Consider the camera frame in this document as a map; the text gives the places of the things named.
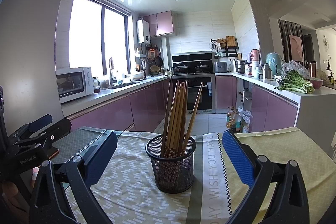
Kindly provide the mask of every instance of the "cutting board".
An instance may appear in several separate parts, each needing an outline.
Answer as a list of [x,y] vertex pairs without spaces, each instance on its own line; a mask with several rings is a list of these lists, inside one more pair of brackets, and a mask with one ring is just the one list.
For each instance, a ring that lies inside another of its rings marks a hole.
[[234,36],[226,37],[226,44],[227,44],[228,47],[236,47],[237,42],[235,40],[235,37]]

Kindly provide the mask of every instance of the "black mesh pen holder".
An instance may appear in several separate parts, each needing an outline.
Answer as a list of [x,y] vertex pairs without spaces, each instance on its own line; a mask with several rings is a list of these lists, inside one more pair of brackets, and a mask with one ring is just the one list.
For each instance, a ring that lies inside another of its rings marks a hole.
[[194,151],[196,142],[189,137],[181,157],[161,158],[162,135],[148,141],[146,153],[151,158],[156,186],[163,192],[177,194],[189,189],[194,182]]

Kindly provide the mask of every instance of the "tablecloth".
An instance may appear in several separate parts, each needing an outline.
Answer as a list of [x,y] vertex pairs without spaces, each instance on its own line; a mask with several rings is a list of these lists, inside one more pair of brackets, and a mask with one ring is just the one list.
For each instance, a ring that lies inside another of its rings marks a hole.
[[[113,223],[214,224],[225,223],[248,186],[241,183],[221,143],[222,133],[194,136],[194,184],[180,194],[157,189],[150,158],[145,152],[147,132],[123,132],[102,177],[91,190]],[[336,195],[336,164],[298,128],[236,135],[257,155],[271,161],[299,163],[308,194],[310,223],[327,210]],[[274,191],[272,184],[255,219],[262,220]],[[85,223],[71,189],[66,194],[77,220]]]

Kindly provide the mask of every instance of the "pink bowl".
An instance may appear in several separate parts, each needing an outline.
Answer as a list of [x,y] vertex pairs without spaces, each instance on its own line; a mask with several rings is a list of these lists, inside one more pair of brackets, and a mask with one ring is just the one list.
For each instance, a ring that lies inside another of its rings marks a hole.
[[313,84],[314,89],[319,89],[323,85],[323,80],[318,78],[307,79],[309,82]]

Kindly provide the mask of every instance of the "chopstick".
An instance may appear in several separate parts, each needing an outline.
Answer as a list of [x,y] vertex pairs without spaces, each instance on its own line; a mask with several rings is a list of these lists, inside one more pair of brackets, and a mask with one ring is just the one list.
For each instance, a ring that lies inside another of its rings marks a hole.
[[178,142],[177,156],[181,155],[183,141],[184,141],[185,120],[186,120],[187,104],[188,104],[188,86],[189,86],[189,81],[187,80],[185,82],[184,106],[182,110],[183,119],[182,119],[182,125],[181,125],[180,140]]
[[171,106],[168,105],[169,102],[167,103],[161,144],[161,157],[163,158],[182,156],[188,145],[188,140],[193,129],[197,108],[202,94],[203,83],[201,83],[201,86],[199,87],[188,130],[186,135],[184,135],[188,104],[188,86],[188,81],[177,81]]
[[198,104],[199,104],[200,98],[201,98],[202,88],[203,88],[203,83],[201,83],[201,86],[199,87],[197,98],[196,98],[196,102],[195,102],[195,106],[194,106],[194,109],[193,109],[193,113],[192,113],[192,116],[191,116],[191,119],[190,119],[190,123],[189,123],[189,126],[188,126],[188,130],[187,130],[187,133],[185,135],[184,142],[183,142],[183,146],[182,146],[182,153],[183,154],[184,154],[184,151],[185,151],[185,149],[187,147],[191,130],[193,129],[193,125],[194,125],[194,120],[195,120]]
[[169,110],[171,108],[170,105],[170,99],[171,99],[171,93],[170,87],[172,86],[172,77],[169,79],[169,86],[168,86],[168,98],[167,98],[167,105],[166,105],[166,113],[165,113],[165,124],[163,127],[163,136],[162,136],[162,144],[161,144],[161,158],[163,158],[165,153],[165,146],[166,146],[166,139],[167,139],[167,128],[168,128],[168,120],[169,120]]

